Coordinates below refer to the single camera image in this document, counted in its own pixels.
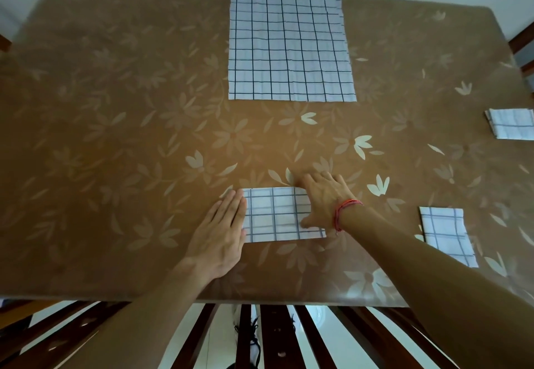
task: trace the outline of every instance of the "table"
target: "table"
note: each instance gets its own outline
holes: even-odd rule
[[[40,1],[0,65],[1,294],[134,298],[228,187],[311,168],[406,235],[418,206],[464,208],[480,271],[534,301],[532,143],[483,114],[531,99],[489,9],[343,0],[357,103],[230,102],[229,4]],[[200,298],[405,305],[347,235],[245,244]]]

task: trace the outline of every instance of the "left hand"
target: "left hand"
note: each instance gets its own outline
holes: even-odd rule
[[[215,203],[195,230],[184,259],[195,265],[206,284],[224,276],[241,258],[247,200],[243,190],[231,190]]]

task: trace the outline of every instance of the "red bracelet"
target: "red bracelet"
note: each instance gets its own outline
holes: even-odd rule
[[[341,229],[341,227],[339,226],[339,213],[345,208],[345,207],[348,207],[350,206],[351,204],[361,204],[363,205],[362,202],[360,202],[360,200],[356,200],[356,199],[349,199],[349,200],[345,200],[343,203],[341,203],[340,205],[337,206],[335,212],[334,212],[334,228],[337,232],[339,231],[343,231]]]

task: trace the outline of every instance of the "white checkered napkin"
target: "white checkered napkin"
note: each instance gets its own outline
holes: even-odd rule
[[[478,267],[473,246],[464,225],[464,210],[419,207],[424,240],[430,246],[462,262]]]
[[[534,112],[531,109],[490,109],[485,114],[498,139],[534,140]]]
[[[246,242],[303,240],[325,237],[324,230],[300,227],[311,212],[306,191],[294,187],[243,189],[247,213],[243,228]]]
[[[229,99],[355,102],[341,0],[231,0]]]

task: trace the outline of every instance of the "hand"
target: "hand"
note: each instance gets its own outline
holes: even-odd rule
[[[243,190],[231,190],[215,203],[193,233],[184,260],[192,262],[206,280],[224,276],[241,258],[246,231],[243,230],[247,199]]]
[[[330,230],[334,227],[334,213],[339,204],[354,195],[341,175],[332,177],[329,172],[307,173],[302,178],[311,203],[311,213],[301,221],[302,228],[320,227]]]

